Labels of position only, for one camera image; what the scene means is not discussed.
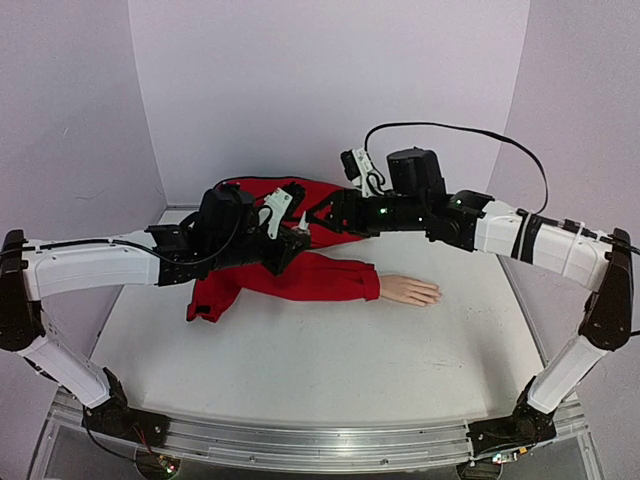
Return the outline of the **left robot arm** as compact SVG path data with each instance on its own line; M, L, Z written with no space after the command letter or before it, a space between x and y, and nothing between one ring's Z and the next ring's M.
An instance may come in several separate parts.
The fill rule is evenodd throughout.
M162 415L129 407L108 368L70 349L42 309L60 293L119 285L173 286L203 280L211 272L261 264L280 274L310 246L308 229L286 226L305 196L292 182L266 195L232 184L208 190L199 209L178 224L154 225L112 238L47 243L23 231L7 233L1 249L1 348L20 355L85 407L90 430L125 438Z

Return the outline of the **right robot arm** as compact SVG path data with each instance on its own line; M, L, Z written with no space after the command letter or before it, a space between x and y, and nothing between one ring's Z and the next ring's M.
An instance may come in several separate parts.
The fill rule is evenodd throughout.
M631 338L634 280L625 231L590 230L470 190L450 194L431 150L410 148L389 154L392 188L385 193L373 189L376 175L365 150L346 151L341 161L353 188L340 189L311 207L307 221L336 233L368 237L422 231L431 242L511 258L589 291L577 333L522 392L511 422L550 420L595 364Z

